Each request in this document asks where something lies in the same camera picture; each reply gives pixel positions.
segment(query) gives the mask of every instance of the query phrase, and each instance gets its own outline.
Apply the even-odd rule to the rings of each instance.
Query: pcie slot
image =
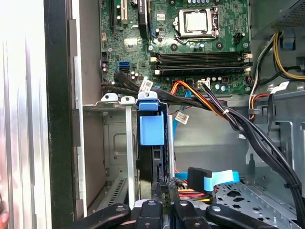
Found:
[[[115,31],[115,7],[114,7],[114,1],[115,0],[110,0],[110,8],[109,8],[109,15],[110,15],[110,28],[112,31]]]
[[[121,0],[121,18],[123,24],[128,24],[127,0]]]

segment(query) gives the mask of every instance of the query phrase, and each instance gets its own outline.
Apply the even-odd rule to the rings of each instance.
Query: motherboard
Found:
[[[104,81],[122,71],[166,91],[182,80],[217,95],[249,93],[247,0],[100,0],[100,7]]]

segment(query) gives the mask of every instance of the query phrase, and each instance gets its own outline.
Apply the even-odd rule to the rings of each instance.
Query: zip tie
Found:
[[[225,115],[226,113],[229,113],[229,110],[226,109],[224,112],[223,112],[223,115]]]

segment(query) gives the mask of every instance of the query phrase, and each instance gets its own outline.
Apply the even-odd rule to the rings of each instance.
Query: green circuit board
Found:
[[[114,0],[114,5],[122,5],[124,0]],[[131,69],[141,77],[134,79],[138,85],[142,83],[142,76],[147,76],[154,82],[154,86],[170,91],[175,80],[190,80],[194,83],[207,77],[217,78],[210,81],[212,91],[218,95],[248,94],[248,85],[245,78],[249,73],[229,73],[220,75],[181,75],[163,76],[155,75],[151,69],[151,52],[163,54],[170,53],[193,53],[193,52],[240,52],[250,51],[249,25],[248,25],[248,4],[247,0],[200,0],[201,3],[188,3],[188,0],[175,0],[175,5],[170,5],[169,0],[151,1],[151,27],[152,30],[159,29],[157,37],[142,39],[138,26],[138,6],[132,5],[127,0],[127,22],[117,21],[119,11],[115,11],[115,27],[111,29],[111,0],[100,0],[101,10],[101,48],[107,53],[109,62],[107,72],[102,72],[104,81],[112,82],[113,74],[118,71],[120,61],[130,62]],[[179,10],[183,9],[204,9],[209,7],[218,8],[219,37],[215,40],[191,41],[181,44],[175,40],[176,31],[173,26]],[[239,44],[234,43],[234,35],[242,33],[244,36]],[[193,47],[203,43],[204,47],[194,50]],[[173,51],[172,44],[177,45]],[[183,95],[184,89],[180,88],[178,94]]]

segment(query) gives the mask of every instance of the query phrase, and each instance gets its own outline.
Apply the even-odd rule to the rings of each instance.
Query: white connector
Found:
[[[127,0],[121,0],[121,18],[123,24],[128,24],[127,8]]]
[[[205,80],[205,79],[202,79],[202,80],[198,80],[197,81],[197,88],[198,89],[201,89],[201,85],[202,84],[205,84],[208,88],[210,88],[210,81],[209,80]]]

